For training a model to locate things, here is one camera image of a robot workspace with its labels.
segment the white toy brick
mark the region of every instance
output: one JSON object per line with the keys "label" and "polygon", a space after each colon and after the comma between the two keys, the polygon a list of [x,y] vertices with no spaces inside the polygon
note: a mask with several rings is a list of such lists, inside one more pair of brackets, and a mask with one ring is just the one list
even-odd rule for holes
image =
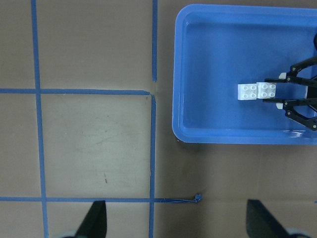
{"label": "white toy brick", "polygon": [[238,100],[257,99],[257,84],[238,84]]}
{"label": "white toy brick", "polygon": [[258,95],[257,98],[274,98],[276,92],[275,83],[257,82]]}

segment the floor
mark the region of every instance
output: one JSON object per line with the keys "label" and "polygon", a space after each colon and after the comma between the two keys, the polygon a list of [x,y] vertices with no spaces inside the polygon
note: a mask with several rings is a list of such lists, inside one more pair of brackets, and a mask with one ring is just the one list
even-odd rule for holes
{"label": "floor", "polygon": [[[186,144],[174,136],[174,21],[190,3],[317,7],[0,2],[3,237],[76,230],[91,203],[105,199],[107,238],[246,238],[248,198],[317,237],[316,146]],[[198,204],[164,200],[198,193]]]}

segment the blue tray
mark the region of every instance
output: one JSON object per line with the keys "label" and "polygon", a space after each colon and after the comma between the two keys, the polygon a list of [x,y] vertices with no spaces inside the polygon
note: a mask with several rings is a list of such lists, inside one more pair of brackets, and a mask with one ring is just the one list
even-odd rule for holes
{"label": "blue tray", "polygon": [[[317,9],[202,5],[176,19],[172,127],[184,142],[317,144],[317,131],[262,100],[238,101],[237,84],[263,82],[316,54]],[[311,78],[316,67],[300,72]],[[278,84],[276,97],[304,98]],[[300,112],[315,113],[308,108]]]}

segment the blue tape line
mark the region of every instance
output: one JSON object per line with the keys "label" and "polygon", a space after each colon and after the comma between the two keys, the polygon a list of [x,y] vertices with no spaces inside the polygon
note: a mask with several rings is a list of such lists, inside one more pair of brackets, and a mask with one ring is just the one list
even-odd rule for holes
{"label": "blue tape line", "polygon": [[0,88],[0,93],[35,94],[36,90],[32,88]]}
{"label": "blue tape line", "polygon": [[48,238],[49,237],[49,228],[48,228],[46,188],[45,188],[42,104],[41,104],[41,91],[40,91],[41,85],[40,85],[40,63],[39,63],[39,42],[38,42],[36,0],[31,0],[31,13],[32,13],[34,76],[35,76],[35,89],[36,89],[36,114],[37,114],[37,126],[38,126],[38,141],[39,141],[39,161],[40,161],[43,229],[44,229],[44,237]]}
{"label": "blue tape line", "polygon": [[152,6],[152,80],[158,79],[158,0]]}
{"label": "blue tape line", "polygon": [[196,194],[193,200],[187,199],[175,199],[175,198],[156,198],[155,202],[162,202],[162,203],[199,203],[202,200],[201,194]]}
{"label": "blue tape line", "polygon": [[152,95],[151,105],[151,155],[150,155],[150,214],[149,214],[149,238],[154,233],[154,202],[155,202],[155,135],[156,135],[156,101]]}
{"label": "blue tape line", "polygon": [[94,202],[105,200],[106,202],[150,202],[148,198],[90,198],[90,197],[48,197],[47,202]]}
{"label": "blue tape line", "polygon": [[0,197],[0,201],[7,202],[41,202],[41,197]]}
{"label": "blue tape line", "polygon": [[100,94],[100,95],[150,95],[143,90],[104,90],[104,89],[41,89],[42,94]]}

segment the black object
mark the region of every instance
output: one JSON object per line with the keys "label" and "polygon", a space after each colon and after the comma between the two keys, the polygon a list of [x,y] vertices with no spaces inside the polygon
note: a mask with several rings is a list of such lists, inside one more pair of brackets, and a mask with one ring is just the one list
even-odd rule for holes
{"label": "black object", "polygon": [[[314,37],[314,46],[317,50],[317,35]],[[312,110],[317,112],[317,76],[307,79],[297,77],[297,74],[309,66],[317,64],[317,56],[294,64],[290,67],[290,71],[286,74],[285,79],[272,79],[267,78],[264,81],[268,83],[295,83],[300,85],[308,86],[307,98],[306,99],[296,99],[296,100],[285,100],[285,99],[263,99],[264,102],[268,103],[282,103],[283,109],[285,110],[285,115],[306,126],[311,130],[317,130],[317,117],[308,118],[300,113],[298,113],[294,107],[296,106],[309,106]]]}
{"label": "black object", "polygon": [[90,207],[85,219],[74,237],[64,238],[105,238],[107,234],[106,202],[96,201]]}
{"label": "black object", "polygon": [[259,200],[248,200],[246,227],[250,238],[310,238],[289,234]]}

